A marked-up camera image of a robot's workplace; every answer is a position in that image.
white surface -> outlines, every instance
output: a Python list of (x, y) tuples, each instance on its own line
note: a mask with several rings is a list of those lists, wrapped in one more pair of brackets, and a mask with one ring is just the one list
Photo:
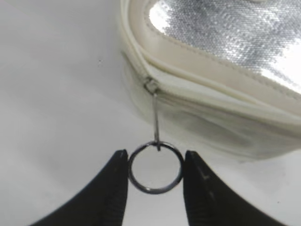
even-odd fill
[[(0, 0), (0, 225), (40, 219), (84, 187), (115, 150), (131, 153), (152, 138), (152, 126), (139, 117), (122, 83), (118, 5)], [(162, 137), (184, 153), (179, 142)], [(198, 152), (247, 200), (300, 225), (300, 152), (253, 163), (205, 147)], [(137, 167), (153, 184), (164, 183), (174, 162), (168, 159), (170, 166), (158, 173), (150, 164), (156, 157)], [(123, 225), (188, 225), (182, 186), (153, 196), (130, 185)]]

silver metallic fabric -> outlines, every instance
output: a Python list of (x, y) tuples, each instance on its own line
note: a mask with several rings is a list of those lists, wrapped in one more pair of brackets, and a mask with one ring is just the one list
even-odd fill
[(301, 0), (159, 0), (149, 18), (164, 35), (301, 94)]

